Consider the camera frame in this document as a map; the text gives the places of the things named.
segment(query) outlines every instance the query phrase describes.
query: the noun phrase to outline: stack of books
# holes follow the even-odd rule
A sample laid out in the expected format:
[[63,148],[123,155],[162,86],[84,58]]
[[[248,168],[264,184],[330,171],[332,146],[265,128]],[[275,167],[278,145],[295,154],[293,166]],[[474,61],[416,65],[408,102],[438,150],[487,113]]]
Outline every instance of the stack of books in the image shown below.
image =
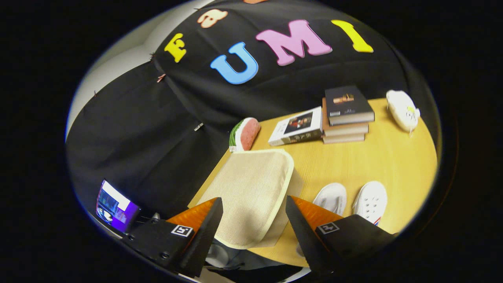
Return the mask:
[[375,114],[356,86],[325,90],[322,100],[323,143],[348,143],[365,140],[369,122]]

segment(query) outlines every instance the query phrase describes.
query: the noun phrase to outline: wooden table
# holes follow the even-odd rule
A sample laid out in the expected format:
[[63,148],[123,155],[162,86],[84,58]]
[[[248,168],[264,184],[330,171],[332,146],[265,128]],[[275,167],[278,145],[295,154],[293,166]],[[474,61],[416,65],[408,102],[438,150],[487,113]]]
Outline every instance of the wooden table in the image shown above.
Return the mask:
[[[386,187],[388,205],[379,227],[393,234],[407,226],[426,200],[437,172],[437,154],[422,119],[409,137],[386,110],[386,99],[372,99],[369,103],[375,112],[375,121],[370,123],[365,141],[324,145],[322,140],[316,140],[271,147],[267,141],[274,127],[278,121],[294,115],[290,114],[260,122],[262,129],[251,150],[286,150],[304,181],[299,195],[302,199],[313,201],[327,184],[341,183],[348,197],[344,217],[353,214],[353,202],[365,183],[381,182]],[[189,203],[189,208],[196,205],[229,156],[227,151]],[[297,243],[288,222],[275,246],[249,251],[285,264],[308,267],[306,260],[295,252]]]

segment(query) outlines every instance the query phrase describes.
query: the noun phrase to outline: white book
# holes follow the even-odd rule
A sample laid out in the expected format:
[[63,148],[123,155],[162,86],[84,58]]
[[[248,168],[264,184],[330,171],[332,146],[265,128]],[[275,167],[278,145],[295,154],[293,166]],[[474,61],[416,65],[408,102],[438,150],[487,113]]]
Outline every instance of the white book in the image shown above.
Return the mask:
[[321,106],[281,120],[269,138],[272,147],[305,142],[321,137]]

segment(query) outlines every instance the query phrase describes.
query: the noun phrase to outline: screen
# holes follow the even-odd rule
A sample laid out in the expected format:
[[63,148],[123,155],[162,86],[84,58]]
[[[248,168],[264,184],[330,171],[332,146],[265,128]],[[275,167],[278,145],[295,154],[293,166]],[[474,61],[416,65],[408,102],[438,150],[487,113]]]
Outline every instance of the screen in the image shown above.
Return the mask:
[[126,233],[140,208],[121,195],[106,180],[101,183],[96,214],[113,228]]

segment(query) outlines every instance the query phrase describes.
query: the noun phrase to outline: book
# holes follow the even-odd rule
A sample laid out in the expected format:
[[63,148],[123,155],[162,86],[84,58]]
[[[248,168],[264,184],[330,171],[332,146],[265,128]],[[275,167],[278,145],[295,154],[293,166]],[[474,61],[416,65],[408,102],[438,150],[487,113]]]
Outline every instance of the book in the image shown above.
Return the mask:
[[325,98],[331,126],[375,120],[374,110],[356,86],[327,89]]
[[325,136],[344,135],[344,134],[357,134],[368,133],[369,123],[352,123],[330,126],[328,123],[328,116],[326,114],[326,99],[322,100],[322,128]]
[[321,135],[321,106],[318,106],[279,121],[269,138],[269,145],[275,147],[306,142]]
[[324,136],[323,137],[324,144],[362,142],[364,140],[365,140],[364,133]]

